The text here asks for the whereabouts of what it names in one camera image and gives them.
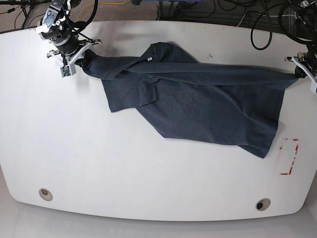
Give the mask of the black robot arm image-left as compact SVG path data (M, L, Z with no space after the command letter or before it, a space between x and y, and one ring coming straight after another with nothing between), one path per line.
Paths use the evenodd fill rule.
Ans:
M99 2L94 1L92 14L87 21L74 22L69 16L79 3L79 0L53 0L36 27L37 34L56 47L47 53L47 58L54 58L59 63L62 77L74 75L75 66L84 64L85 51L101 43L100 39L91 39L82 34L94 19Z

